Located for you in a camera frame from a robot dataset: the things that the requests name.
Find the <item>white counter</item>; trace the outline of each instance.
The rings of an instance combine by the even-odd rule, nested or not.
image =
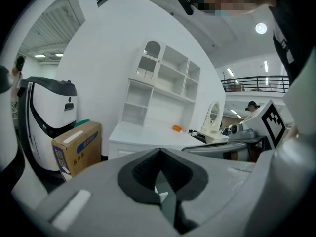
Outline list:
[[[151,148],[181,150],[188,146],[203,145],[203,142],[186,133],[163,126],[139,126],[121,122],[111,134],[109,159]]]

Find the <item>round ceiling light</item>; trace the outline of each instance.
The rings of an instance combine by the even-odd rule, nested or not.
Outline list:
[[[256,25],[256,32],[259,34],[264,34],[267,31],[267,26],[264,23],[259,23]]]

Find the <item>blue label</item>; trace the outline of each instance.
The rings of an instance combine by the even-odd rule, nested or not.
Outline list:
[[[94,134],[92,134],[89,138],[87,138],[84,142],[82,142],[78,147],[77,147],[77,154],[80,154],[80,152],[87,147],[91,141],[93,141],[97,136],[98,136],[98,131],[96,131]]]
[[[66,159],[65,159],[65,155],[64,155],[64,150],[62,150],[61,148],[58,148],[56,146],[53,146],[53,152],[57,161],[57,164],[59,166],[59,169],[61,172],[64,172],[66,174],[70,174]]]

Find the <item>white wall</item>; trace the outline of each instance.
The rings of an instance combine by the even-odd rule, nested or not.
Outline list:
[[[28,77],[40,77],[41,65],[35,58],[27,56],[22,70],[23,79]]]
[[[40,76],[55,79],[57,67],[57,65],[42,65]]]
[[[108,155],[108,138],[118,123],[128,76],[146,36],[168,44],[201,67],[192,129],[201,128],[212,101],[224,107],[225,93],[212,63],[176,19],[148,0],[109,0],[76,32],[56,75],[76,86],[77,120],[102,124],[103,155]]]
[[[46,77],[55,79],[57,67],[57,65],[40,65],[37,59],[26,56],[22,70],[23,78]]]

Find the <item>white shelving unit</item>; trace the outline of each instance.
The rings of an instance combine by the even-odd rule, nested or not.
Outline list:
[[[122,113],[122,121],[143,125],[153,87],[130,80]]]
[[[192,61],[189,61],[187,77],[198,84],[200,68]]]
[[[135,59],[121,121],[188,131],[200,67],[158,40],[147,39]]]

